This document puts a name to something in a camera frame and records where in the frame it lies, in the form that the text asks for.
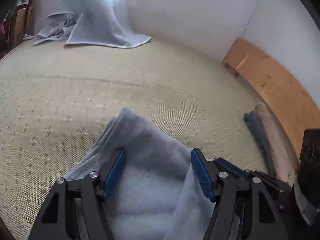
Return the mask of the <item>wooden headboard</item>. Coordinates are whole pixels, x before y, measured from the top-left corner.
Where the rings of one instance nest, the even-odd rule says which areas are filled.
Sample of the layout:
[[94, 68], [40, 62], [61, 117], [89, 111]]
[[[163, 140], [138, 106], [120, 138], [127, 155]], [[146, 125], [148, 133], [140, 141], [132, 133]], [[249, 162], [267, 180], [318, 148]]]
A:
[[306, 89], [278, 61], [241, 37], [223, 64], [232, 67], [265, 101], [299, 156], [304, 131], [319, 128], [319, 108]]

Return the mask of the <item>dark folded cloth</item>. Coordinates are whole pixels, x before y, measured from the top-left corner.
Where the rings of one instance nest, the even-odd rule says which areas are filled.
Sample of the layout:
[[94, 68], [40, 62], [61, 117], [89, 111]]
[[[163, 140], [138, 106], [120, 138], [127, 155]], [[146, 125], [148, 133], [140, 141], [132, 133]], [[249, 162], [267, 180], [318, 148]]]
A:
[[267, 139], [266, 132], [256, 111], [244, 114], [244, 122], [247, 125], [251, 135], [253, 136], [268, 171], [272, 177], [276, 177], [276, 171], [272, 160], [270, 144]]

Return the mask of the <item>light blue blanket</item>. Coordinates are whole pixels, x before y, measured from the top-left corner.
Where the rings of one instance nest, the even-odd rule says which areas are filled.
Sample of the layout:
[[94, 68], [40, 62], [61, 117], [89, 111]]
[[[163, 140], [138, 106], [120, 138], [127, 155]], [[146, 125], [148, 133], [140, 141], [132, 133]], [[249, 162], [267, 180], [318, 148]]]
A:
[[131, 29], [126, 0], [59, 0], [47, 18], [49, 23], [36, 35], [36, 46], [65, 40], [67, 45], [127, 49], [151, 40]]

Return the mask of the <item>light blue denim pants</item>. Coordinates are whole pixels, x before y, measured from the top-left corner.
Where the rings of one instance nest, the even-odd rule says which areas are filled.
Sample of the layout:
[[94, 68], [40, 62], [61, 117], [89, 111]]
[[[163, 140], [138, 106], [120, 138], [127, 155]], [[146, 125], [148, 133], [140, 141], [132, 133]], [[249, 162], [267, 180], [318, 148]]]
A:
[[191, 151], [125, 108], [114, 116], [67, 180], [97, 171], [120, 149], [126, 164], [103, 207], [115, 239], [203, 239], [215, 205], [204, 195]]

